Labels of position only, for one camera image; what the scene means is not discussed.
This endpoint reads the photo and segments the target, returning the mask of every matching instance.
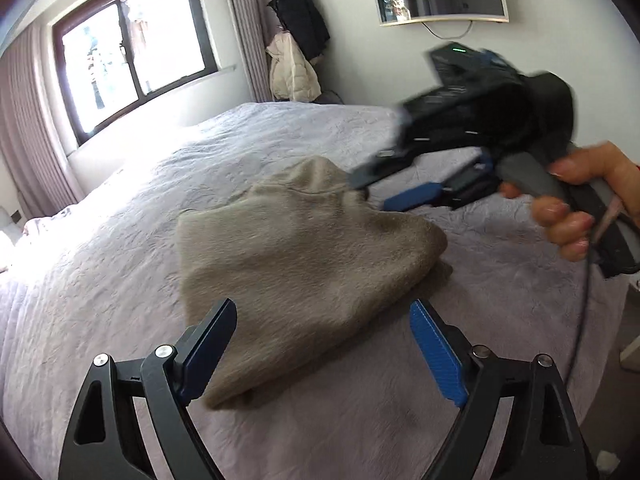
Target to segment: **window frame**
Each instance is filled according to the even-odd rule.
[[[78,140],[78,146],[82,146],[85,142],[87,142],[101,130],[105,129],[111,123],[118,120],[119,118],[124,117],[136,108],[139,108],[140,106],[148,103],[152,99],[155,99],[156,97],[174,90],[186,83],[218,71],[216,58],[213,54],[213,49],[209,40],[209,33],[207,31],[207,25],[204,20],[204,12],[202,10],[202,6],[200,5],[200,0],[188,1],[191,9],[191,16],[193,18],[193,25],[196,31],[196,36],[200,45],[200,53],[202,54],[202,60],[205,67],[199,72],[184,76],[172,83],[169,83],[168,85],[153,90],[148,94],[145,94],[142,90],[142,86],[140,85],[140,80],[133,63],[133,48],[129,35],[128,18],[124,13],[122,0],[88,0],[84,4],[72,10],[53,26],[53,47],[54,57],[56,61],[56,72],[58,74],[58,81],[60,83],[60,90],[62,92],[62,99],[65,104],[66,113],[71,123],[72,130],[74,131],[76,139]],[[85,132],[82,129],[78,110],[76,109],[76,104],[74,103],[73,97],[71,95],[71,87],[66,76],[65,47],[62,42],[62,37],[70,30],[92,17],[94,14],[113,4],[115,4],[118,8],[120,32],[122,34],[122,46],[125,51],[125,59],[127,61],[127,64],[129,65],[129,71],[131,73],[131,78],[133,80],[133,85],[136,89],[138,98],[130,105],[121,108],[116,113],[107,117],[101,123],[97,124],[90,132]]]

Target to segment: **gray cloth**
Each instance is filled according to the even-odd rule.
[[[209,406],[273,380],[353,336],[406,294],[447,247],[423,218],[385,213],[311,157],[177,227],[189,324],[229,297],[238,327]]]

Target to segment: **pink curtain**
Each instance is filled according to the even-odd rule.
[[[0,150],[28,218],[55,215],[84,198],[44,95],[39,41],[32,23],[0,58]]]
[[[272,101],[264,47],[277,31],[278,19],[267,7],[271,0],[231,0],[244,67],[258,103]]]

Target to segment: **white wall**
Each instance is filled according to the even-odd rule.
[[[42,27],[46,94],[65,153],[85,192],[95,189],[133,155],[149,147],[159,132],[197,124],[251,99],[228,1],[201,0],[220,71],[137,108],[78,148],[60,92],[52,26],[84,1],[41,0],[27,20]]]
[[[419,24],[380,27],[376,0],[315,0],[332,35],[318,67],[349,104],[393,105],[436,84],[424,52],[442,42]],[[549,70],[575,90],[577,141],[610,139],[640,161],[640,44],[610,0],[507,0],[511,23],[475,23],[463,40],[523,72]],[[433,23],[441,36],[467,23]]]

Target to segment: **finger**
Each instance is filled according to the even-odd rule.
[[[578,150],[553,163],[549,171],[569,184],[584,184],[603,177],[631,216],[640,217],[640,171],[615,144],[606,142]]]
[[[564,220],[546,230],[546,238],[553,244],[564,246],[586,238],[595,220],[588,213],[571,213]]]
[[[559,198],[541,196],[531,204],[531,215],[542,227],[551,227],[569,214],[570,208]]]
[[[580,262],[585,258],[588,250],[589,242],[586,238],[583,238],[582,240],[563,246],[560,249],[560,256],[570,262]]]
[[[500,194],[505,198],[517,198],[522,195],[522,192],[513,184],[503,182],[500,184]]]

